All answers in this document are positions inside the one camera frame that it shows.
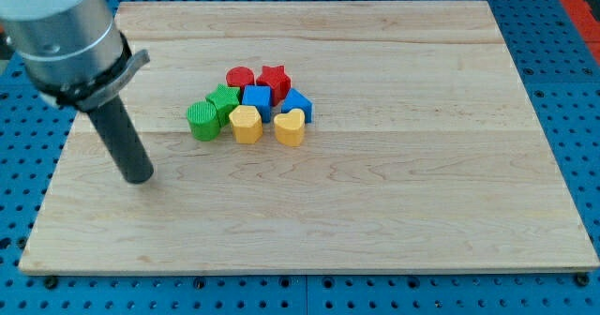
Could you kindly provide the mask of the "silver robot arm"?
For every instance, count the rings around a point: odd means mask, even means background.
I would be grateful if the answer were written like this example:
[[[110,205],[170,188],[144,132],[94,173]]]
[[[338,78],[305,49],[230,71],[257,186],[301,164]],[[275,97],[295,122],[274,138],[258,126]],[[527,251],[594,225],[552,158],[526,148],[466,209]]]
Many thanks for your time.
[[[34,86],[82,112],[115,99],[150,61],[130,50],[106,0],[1,0],[1,24]]]

